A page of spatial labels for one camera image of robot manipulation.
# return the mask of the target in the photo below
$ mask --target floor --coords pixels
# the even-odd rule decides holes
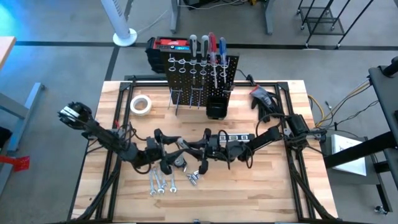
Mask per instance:
[[[129,13],[128,24],[141,30],[156,20],[169,1],[119,0]],[[325,5],[325,0],[317,4]],[[332,12],[337,14],[344,1],[336,1]],[[352,1],[342,23],[347,26],[364,7],[366,1]],[[188,37],[215,32],[232,44],[303,44],[307,29],[300,30],[295,16],[298,1],[278,0],[275,3],[275,31],[265,35],[263,11],[256,6],[223,6],[209,11],[181,9],[179,31],[174,36]],[[398,8],[394,0],[374,1],[349,35],[346,46],[398,46]],[[30,169],[12,174],[0,198],[1,223],[48,223],[65,220],[72,202],[86,141],[58,121],[57,111],[71,101],[81,101],[95,111],[105,79],[122,80],[125,75],[154,74],[142,47],[117,49],[114,67],[108,67],[114,47],[82,47],[89,42],[111,42],[113,28],[99,0],[1,0],[0,35],[14,35],[28,46],[15,46],[1,71],[0,91],[23,102],[33,84],[42,82],[47,89],[40,96],[24,137],[19,156],[30,156]],[[156,25],[140,32],[138,42],[152,36],[170,36],[170,10]],[[335,45],[338,37],[316,36],[310,44]],[[72,46],[37,46],[46,42],[73,42]],[[387,65],[398,55],[394,48],[386,50],[254,50],[230,49],[239,53],[238,67],[258,80],[305,80],[308,94],[326,109],[361,83],[368,68]],[[345,104],[336,115],[341,120],[365,108],[376,96],[370,88]],[[314,109],[315,119],[320,119]],[[0,113],[0,124],[12,128],[15,119]],[[342,123],[341,129],[360,136],[374,137],[388,130],[379,105]],[[398,194],[390,174],[383,179],[393,210],[398,210]],[[331,183],[337,211],[347,221],[398,223],[398,213],[382,216],[373,212],[380,204],[375,186],[335,185]]]

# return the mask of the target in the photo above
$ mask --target white tape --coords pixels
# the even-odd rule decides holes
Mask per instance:
[[[145,102],[147,106],[143,110],[137,110],[136,106],[138,103],[141,103],[141,102]],[[138,95],[138,96],[134,97],[132,99],[132,101],[130,102],[131,112],[138,116],[144,116],[144,115],[149,114],[151,108],[152,108],[152,101],[146,95]]]

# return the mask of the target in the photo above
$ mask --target butcher block table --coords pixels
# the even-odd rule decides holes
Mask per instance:
[[[307,98],[304,81],[292,80],[289,83],[290,95],[295,113],[302,114],[309,128],[314,121]],[[104,82],[96,110],[96,120],[104,128],[111,129],[120,82]],[[222,121],[206,117],[205,108],[179,106],[175,116],[175,106],[169,109],[169,89],[167,87],[135,87],[133,97],[147,95],[152,100],[152,109],[146,116],[130,114],[129,119],[141,138],[154,136],[160,128],[167,136],[182,136],[187,141],[197,141],[205,128],[213,134],[224,129],[228,134],[255,133],[257,109],[251,109],[249,92],[253,87],[236,87],[231,94],[228,115]],[[285,96],[281,91],[284,110],[287,111]],[[119,123],[123,122],[127,91],[122,103]],[[278,119],[262,123],[259,133],[276,125]],[[135,137],[132,139],[139,149],[146,146]],[[309,140],[310,145],[320,149],[319,143]],[[93,144],[88,150],[98,147]],[[174,144],[166,146],[166,151],[177,150]],[[326,173],[322,155],[305,149],[303,157],[307,168],[311,191],[326,210],[337,217],[335,203]],[[196,171],[200,165],[189,154],[184,154],[188,163],[187,173]],[[80,183],[77,187],[72,218],[81,215],[98,193],[101,186],[106,150],[100,149],[88,154],[83,164]],[[181,169],[175,169],[177,193],[165,190],[164,195],[151,197],[149,175],[140,175],[131,164],[123,162],[114,209],[114,222],[294,222],[297,214],[294,206],[292,186],[283,141],[272,143],[258,150],[254,155],[252,169],[238,160],[227,163],[209,159],[209,169],[193,186]],[[300,187],[299,193],[304,217],[308,218],[305,197]],[[105,197],[103,217],[108,212],[110,190]]]

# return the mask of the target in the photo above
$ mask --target wrench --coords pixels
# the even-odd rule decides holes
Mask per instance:
[[[156,168],[154,168],[154,174],[155,174],[156,183],[157,183],[157,193],[164,194],[164,189],[162,188],[162,185],[160,184],[159,177],[157,176],[157,169]]]
[[[172,192],[172,193],[177,192],[177,188],[175,187],[175,184],[174,184],[174,169],[173,169],[173,167],[172,167],[172,187],[170,188],[170,192]]]
[[[162,171],[160,172],[160,177],[162,178],[162,188],[165,189],[166,187],[169,187],[166,182],[166,176]]]
[[[154,177],[152,175],[152,170],[149,171],[149,179],[150,179],[150,196],[154,196],[156,194],[155,186],[154,186]]]

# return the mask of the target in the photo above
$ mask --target pegboard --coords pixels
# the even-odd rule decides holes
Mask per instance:
[[[167,82],[169,83],[170,94],[172,95],[172,102],[174,105],[191,105],[191,106],[206,106],[207,98],[209,96],[219,96],[227,98],[229,101],[230,91],[227,90],[227,84],[233,85],[235,79],[236,67],[238,66],[239,56],[227,55],[226,61],[229,62],[225,68],[226,83],[224,77],[220,74],[224,72],[223,67],[219,64],[221,61],[220,55],[217,55],[217,88],[215,88],[215,78],[210,73],[213,71],[213,67],[210,65],[210,56],[207,58],[207,65],[202,67],[200,65],[201,55],[197,54],[197,63],[195,64],[196,74],[191,74],[190,70],[193,69],[193,65],[190,64],[191,54],[189,51],[182,50],[162,50],[162,61],[165,65],[165,72]],[[206,72],[206,75],[201,75],[201,70]]]

